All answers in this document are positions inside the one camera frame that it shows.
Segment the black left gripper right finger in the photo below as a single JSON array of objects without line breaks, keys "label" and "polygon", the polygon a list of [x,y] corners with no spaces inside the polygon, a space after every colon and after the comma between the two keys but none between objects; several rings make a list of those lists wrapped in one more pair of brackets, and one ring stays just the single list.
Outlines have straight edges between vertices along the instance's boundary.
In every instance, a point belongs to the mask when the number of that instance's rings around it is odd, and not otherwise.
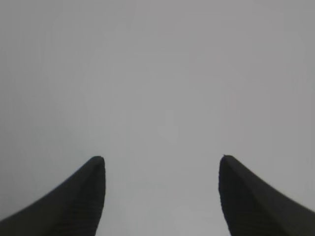
[{"label": "black left gripper right finger", "polygon": [[314,211],[266,183],[239,160],[220,160],[220,205],[232,236],[313,236]]}]

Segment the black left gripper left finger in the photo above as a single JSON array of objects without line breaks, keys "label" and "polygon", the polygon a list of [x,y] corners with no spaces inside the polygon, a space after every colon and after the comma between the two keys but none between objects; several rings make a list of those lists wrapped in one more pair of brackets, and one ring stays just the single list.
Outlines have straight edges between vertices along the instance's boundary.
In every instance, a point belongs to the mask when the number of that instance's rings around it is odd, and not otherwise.
[{"label": "black left gripper left finger", "polygon": [[62,184],[0,222],[2,236],[94,236],[106,192],[105,161],[92,157]]}]

